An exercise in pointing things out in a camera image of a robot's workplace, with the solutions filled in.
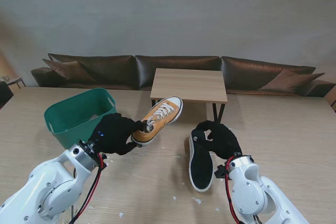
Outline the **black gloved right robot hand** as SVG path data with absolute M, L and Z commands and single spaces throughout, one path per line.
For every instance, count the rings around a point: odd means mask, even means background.
M 236 136 L 225 125 L 207 120 L 199 123 L 196 129 L 203 132 L 210 131 L 206 140 L 197 140 L 197 143 L 208 151 L 214 152 L 219 158 L 229 159 L 235 153 L 243 153 Z

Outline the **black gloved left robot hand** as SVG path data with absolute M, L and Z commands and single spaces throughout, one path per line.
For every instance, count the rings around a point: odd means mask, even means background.
M 136 147 L 136 143 L 128 142 L 128 138 L 143 129 L 143 122 L 123 117 L 120 113 L 111 113 L 102 117 L 88 142 L 94 144 L 96 152 L 125 155 Z

